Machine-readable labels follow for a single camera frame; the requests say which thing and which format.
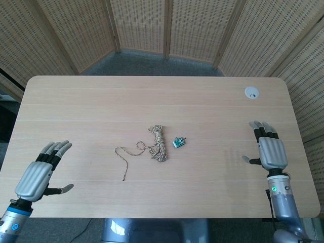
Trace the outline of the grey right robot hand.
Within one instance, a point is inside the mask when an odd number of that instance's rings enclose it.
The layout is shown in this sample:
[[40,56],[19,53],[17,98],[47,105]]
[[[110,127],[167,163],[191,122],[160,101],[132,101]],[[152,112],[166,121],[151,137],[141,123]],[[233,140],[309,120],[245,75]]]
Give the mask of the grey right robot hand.
[[270,175],[283,174],[283,170],[288,165],[288,159],[284,144],[276,129],[267,122],[257,120],[249,122],[249,125],[257,141],[259,158],[251,159],[244,155],[243,160],[251,165],[262,166]]

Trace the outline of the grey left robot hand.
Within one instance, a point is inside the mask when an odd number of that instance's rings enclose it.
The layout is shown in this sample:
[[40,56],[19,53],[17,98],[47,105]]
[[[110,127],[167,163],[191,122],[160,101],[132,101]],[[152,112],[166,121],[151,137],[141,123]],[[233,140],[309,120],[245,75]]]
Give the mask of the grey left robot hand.
[[17,197],[34,203],[44,195],[64,194],[70,191],[74,187],[73,184],[62,188],[50,188],[49,181],[64,153],[71,147],[72,143],[68,140],[47,144],[21,177],[15,188]]

